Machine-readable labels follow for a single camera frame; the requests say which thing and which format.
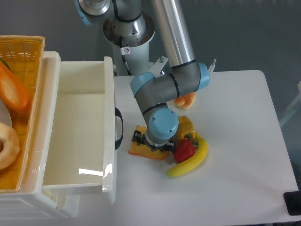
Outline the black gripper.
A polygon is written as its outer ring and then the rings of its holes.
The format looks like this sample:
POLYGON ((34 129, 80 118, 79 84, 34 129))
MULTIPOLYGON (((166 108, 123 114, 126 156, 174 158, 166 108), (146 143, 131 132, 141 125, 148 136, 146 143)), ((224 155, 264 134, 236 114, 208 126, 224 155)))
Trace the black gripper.
POLYGON ((161 152, 171 152, 176 151, 176 143, 174 141, 167 141, 166 143, 154 143, 150 141, 146 134, 142 134, 140 131, 135 130, 133 134, 132 142, 136 142, 138 145, 146 145, 151 149, 152 152, 160 150, 161 152))

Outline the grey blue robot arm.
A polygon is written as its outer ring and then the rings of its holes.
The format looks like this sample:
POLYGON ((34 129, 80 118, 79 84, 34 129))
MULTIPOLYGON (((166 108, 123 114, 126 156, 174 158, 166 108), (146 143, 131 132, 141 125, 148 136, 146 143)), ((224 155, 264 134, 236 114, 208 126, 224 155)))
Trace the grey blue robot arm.
POLYGON ((142 11, 139 0, 77 0, 78 13, 93 24, 106 13, 103 33, 114 51, 117 74, 133 77, 130 86, 147 125, 144 134, 133 140, 152 151, 174 151, 171 138, 178 128, 177 115, 167 102, 206 87, 210 73, 195 59, 181 4, 177 0, 154 0, 152 6, 159 24, 171 71, 162 75, 163 65, 149 67, 148 44, 155 34, 152 18, 142 11))

